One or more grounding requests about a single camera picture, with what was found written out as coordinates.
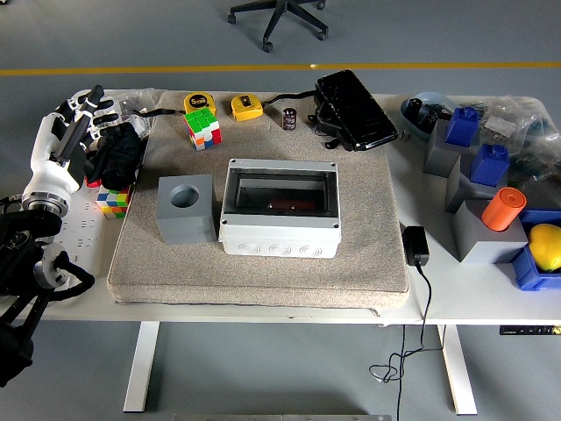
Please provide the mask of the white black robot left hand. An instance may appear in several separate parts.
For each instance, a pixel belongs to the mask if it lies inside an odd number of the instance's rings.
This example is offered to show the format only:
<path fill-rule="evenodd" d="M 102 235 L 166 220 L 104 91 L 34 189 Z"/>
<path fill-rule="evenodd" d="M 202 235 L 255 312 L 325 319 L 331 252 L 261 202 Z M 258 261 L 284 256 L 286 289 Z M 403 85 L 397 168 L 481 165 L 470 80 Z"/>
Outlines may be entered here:
<path fill-rule="evenodd" d="M 99 118 L 112 105 L 96 85 L 42 118 L 32 149 L 32 179 L 22 195 L 25 209 L 52 207 L 61 214 L 70 205 L 84 180 L 86 152 L 99 137 Z"/>

